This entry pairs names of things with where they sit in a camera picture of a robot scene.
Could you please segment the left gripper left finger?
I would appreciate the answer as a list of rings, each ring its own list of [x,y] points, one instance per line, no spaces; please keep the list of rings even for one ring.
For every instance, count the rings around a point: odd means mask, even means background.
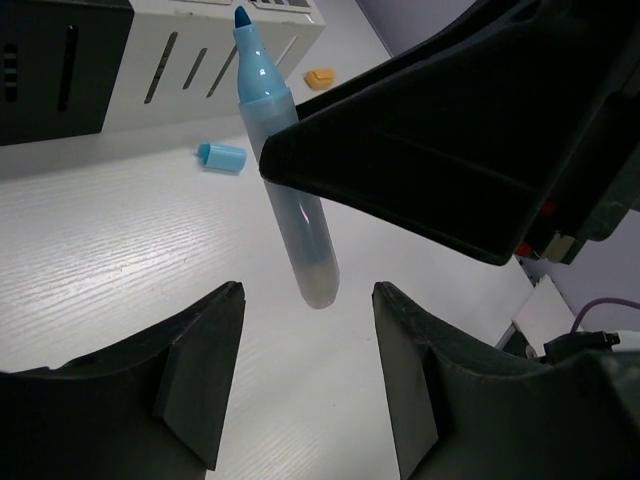
[[[245,313],[228,282],[58,369],[1,377],[5,479],[202,479],[218,462]]]

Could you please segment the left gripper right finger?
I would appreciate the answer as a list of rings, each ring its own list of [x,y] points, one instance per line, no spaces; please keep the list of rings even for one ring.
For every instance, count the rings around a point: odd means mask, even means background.
[[[554,365],[487,345],[389,282],[373,311],[404,479],[635,479],[639,355]]]

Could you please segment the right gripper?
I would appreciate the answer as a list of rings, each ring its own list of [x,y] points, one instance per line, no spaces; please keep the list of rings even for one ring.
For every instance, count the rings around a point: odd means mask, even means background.
[[[477,1],[297,112],[266,180],[488,264],[570,264],[639,208],[639,5]]]

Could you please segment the orange yellow eraser cap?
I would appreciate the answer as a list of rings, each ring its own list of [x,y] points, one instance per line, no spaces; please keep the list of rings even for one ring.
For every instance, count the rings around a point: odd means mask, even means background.
[[[304,80],[311,90],[328,90],[335,83],[336,72],[330,68],[314,69],[304,74]]]

